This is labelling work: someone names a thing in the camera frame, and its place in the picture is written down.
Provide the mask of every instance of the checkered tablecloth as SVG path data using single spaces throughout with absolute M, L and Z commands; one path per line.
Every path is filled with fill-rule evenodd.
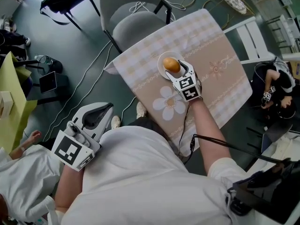
M 244 69 L 207 10 L 198 10 L 147 36 L 115 58 L 107 72 L 117 71 L 123 77 L 175 146 L 179 143 L 188 105 L 172 83 L 158 72 L 158 58 L 166 51 L 180 53 L 194 66 L 202 81 L 204 102 L 219 127 L 250 97 L 252 89 Z M 194 117 L 190 111 L 180 145 L 183 156 L 190 154 L 194 133 Z

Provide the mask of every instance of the hand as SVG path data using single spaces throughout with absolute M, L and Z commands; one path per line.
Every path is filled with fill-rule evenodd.
M 40 131 L 35 130 L 34 132 L 32 132 L 29 136 L 29 138 L 27 139 L 27 141 L 30 144 L 35 143 L 39 138 L 42 137 L 42 133 Z
M 269 101 L 268 103 L 266 103 L 265 106 L 262 105 L 262 109 L 267 109 L 267 108 L 271 107 L 273 104 L 274 104 L 273 101 Z
M 291 105 L 291 100 L 292 100 L 292 97 L 288 96 L 288 97 L 285 97 L 284 99 L 281 100 L 281 106 L 283 108 L 286 108 L 287 106 Z

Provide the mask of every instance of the egg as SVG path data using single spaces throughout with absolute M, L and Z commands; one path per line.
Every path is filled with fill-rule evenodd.
M 163 60 L 163 65 L 165 69 L 167 69 L 170 72 L 177 73 L 180 71 L 180 64 L 174 58 L 165 58 Z

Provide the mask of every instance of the small plate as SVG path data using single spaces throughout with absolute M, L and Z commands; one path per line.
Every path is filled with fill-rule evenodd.
M 165 79 L 169 80 L 168 76 L 165 74 L 166 69 L 163 65 L 163 61 L 165 58 L 173 58 L 175 60 L 184 60 L 184 59 L 178 52 L 174 52 L 174 51 L 167 51 L 160 55 L 160 57 L 158 58 L 158 61 L 157 61 L 158 71 Z M 169 73 L 171 75 L 173 75 L 173 77 L 175 77 L 175 78 L 183 76 L 185 74 L 185 72 L 186 72 L 186 70 L 182 66 L 180 66 L 180 71 L 177 73 L 172 73 L 169 71 Z

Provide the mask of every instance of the dark green floor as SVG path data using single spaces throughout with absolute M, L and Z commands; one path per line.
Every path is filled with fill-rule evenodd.
M 31 58 L 33 58 L 35 54 L 46 54 L 62 62 L 64 66 L 64 74 L 66 74 L 70 79 L 70 90 L 73 91 L 75 86 L 80 81 L 84 71 L 94 60 L 102 47 L 108 42 L 108 38 L 102 32 L 100 18 L 88 0 L 72 10 L 74 20 L 79 24 L 79 26 L 81 26 L 84 32 L 79 31 L 72 24 L 67 26 L 57 25 L 49 18 L 40 15 L 39 7 L 41 1 L 42 0 L 25 0 L 25 2 L 20 6 L 14 15 L 14 20 L 18 28 L 17 32 L 31 38 L 32 44 L 29 48 L 29 56 Z M 177 3 L 182 2 L 182 0 L 169 1 Z M 185 3 L 190 3 L 191 1 L 192 0 L 185 0 Z M 201 9 L 205 1 L 207 0 L 196 0 L 194 5 L 187 8 L 186 11 L 179 11 L 177 9 L 173 9 L 172 11 L 176 19 L 179 19 L 189 13 Z M 212 3 L 208 4 L 206 8 L 210 10 L 214 4 L 218 3 L 219 1 L 220 0 L 214 0 Z M 246 1 L 256 13 L 257 22 L 269 51 L 276 55 L 280 55 L 280 51 L 277 48 L 271 31 L 258 14 L 258 11 L 255 9 L 254 5 L 251 4 L 249 0 Z M 97 7 L 99 7 L 99 0 L 94 0 L 94 2 L 96 3 Z M 123 17 L 129 15 L 128 9 L 130 6 L 132 6 L 132 4 L 123 6 L 112 17 L 110 29 L 113 29 Z M 149 9 L 154 9 L 154 6 L 151 5 L 147 5 L 147 7 Z M 230 14 L 230 17 L 234 16 L 228 27 L 247 18 L 232 10 L 225 2 L 222 2 L 210 13 L 220 26 L 223 26 L 226 23 L 227 14 Z M 164 10 L 161 10 L 158 15 L 165 19 Z M 59 21 L 67 22 L 67 19 L 64 16 L 52 16 Z M 228 38 L 232 43 L 238 57 L 241 60 L 247 59 L 246 51 L 241 45 L 242 43 L 237 34 L 235 32 L 229 33 Z M 65 117 L 69 110 L 75 106 L 90 90 L 92 84 L 95 82 L 103 68 L 107 51 L 108 49 L 104 51 L 104 53 L 91 67 L 82 85 L 79 87 L 72 100 L 68 103 L 64 112 L 61 114 L 61 116 L 59 116 L 57 120 L 58 122 Z M 112 48 L 109 61 L 111 61 L 117 55 L 117 51 Z M 253 65 L 245 65 L 245 70 L 247 71 L 249 78 L 252 77 Z M 32 78 L 34 81 L 37 81 L 39 78 L 39 75 L 34 70 Z M 51 94 L 41 95 L 38 88 L 33 88 L 30 98 L 36 99 L 41 97 L 49 97 L 50 95 Z M 121 116 L 122 110 L 130 103 L 133 96 L 133 93 L 119 75 L 110 75 L 108 73 L 104 73 L 102 78 L 96 84 L 94 90 L 83 100 L 80 106 L 94 102 L 112 102 L 114 104 L 115 114 Z M 123 125 L 126 125 L 135 119 L 135 105 L 136 101 L 125 112 Z M 25 130 L 26 133 L 28 134 L 35 129 L 39 129 L 45 135 L 50 123 L 54 120 L 57 112 L 62 108 L 62 106 L 63 103 L 60 102 L 39 105 L 29 119 L 28 127 Z M 58 128 L 64 129 L 66 122 L 72 118 L 76 111 L 76 109 L 73 110 L 68 119 L 64 120 Z M 255 119 L 255 113 L 256 111 L 249 109 L 248 105 L 244 105 L 243 108 L 241 108 L 234 115 L 234 117 L 222 127 L 221 130 L 225 138 L 229 142 L 240 147 L 255 151 L 255 149 L 248 147 L 247 143 L 251 142 L 258 145 L 260 140 L 254 134 L 249 134 L 246 132 L 246 126 L 260 131 L 263 130 L 263 125 Z M 52 136 L 56 136 L 58 128 L 54 130 Z M 232 157 L 243 168 L 245 168 L 252 160 L 252 157 L 236 151 L 232 152 Z M 192 159 L 187 164 L 187 168 L 192 173 L 204 174 L 202 158 L 199 151 L 194 153 Z

